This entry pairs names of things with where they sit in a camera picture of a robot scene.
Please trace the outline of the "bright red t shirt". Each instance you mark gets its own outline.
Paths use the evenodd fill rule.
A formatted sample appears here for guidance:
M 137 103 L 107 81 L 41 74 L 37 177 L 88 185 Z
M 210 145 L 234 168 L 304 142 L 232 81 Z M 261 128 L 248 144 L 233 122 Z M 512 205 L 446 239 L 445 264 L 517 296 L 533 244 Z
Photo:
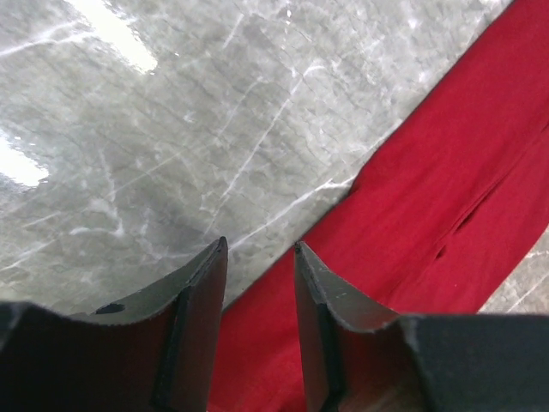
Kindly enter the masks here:
M 402 312 L 477 312 L 548 224 L 548 4 L 514 1 L 305 242 Z

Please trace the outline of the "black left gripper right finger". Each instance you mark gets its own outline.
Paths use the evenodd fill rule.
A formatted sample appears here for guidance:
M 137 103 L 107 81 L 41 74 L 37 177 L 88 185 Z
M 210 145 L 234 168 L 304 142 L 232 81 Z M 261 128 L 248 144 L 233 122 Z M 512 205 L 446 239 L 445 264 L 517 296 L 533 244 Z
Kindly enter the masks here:
M 294 247 L 309 411 L 545 411 L 548 318 L 400 314 Z

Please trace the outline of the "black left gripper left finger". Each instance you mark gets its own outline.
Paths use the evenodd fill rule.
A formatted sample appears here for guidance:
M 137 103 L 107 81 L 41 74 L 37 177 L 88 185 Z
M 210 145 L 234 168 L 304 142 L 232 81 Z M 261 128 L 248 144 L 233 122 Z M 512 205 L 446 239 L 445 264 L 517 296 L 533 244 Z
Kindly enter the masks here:
M 203 411 L 226 287 L 225 238 L 92 313 L 1 305 L 4 411 Z

